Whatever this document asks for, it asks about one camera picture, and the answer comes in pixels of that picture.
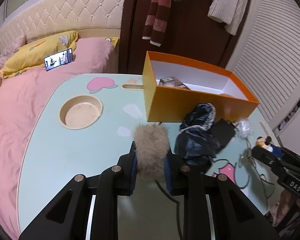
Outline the person's right hand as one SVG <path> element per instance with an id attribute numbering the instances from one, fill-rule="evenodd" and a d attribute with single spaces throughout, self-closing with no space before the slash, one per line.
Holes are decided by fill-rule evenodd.
<path id="1" fill-rule="evenodd" d="M 283 190 L 280 194 L 280 201 L 277 208 L 276 220 L 274 224 L 275 226 L 277 226 L 281 222 L 281 220 L 285 217 L 293 204 L 297 204 L 297 206 L 300 208 L 300 199 L 298 199 L 296 195 L 291 193 L 290 191 Z"/>

